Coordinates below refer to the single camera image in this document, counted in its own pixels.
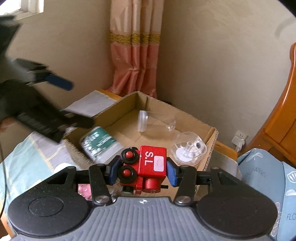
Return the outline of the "person left hand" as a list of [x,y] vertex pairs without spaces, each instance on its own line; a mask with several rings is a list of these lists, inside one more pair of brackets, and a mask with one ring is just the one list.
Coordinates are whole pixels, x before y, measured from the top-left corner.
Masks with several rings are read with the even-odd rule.
[[14,125],[15,122],[14,118],[5,118],[0,123],[0,132],[3,133],[7,128]]

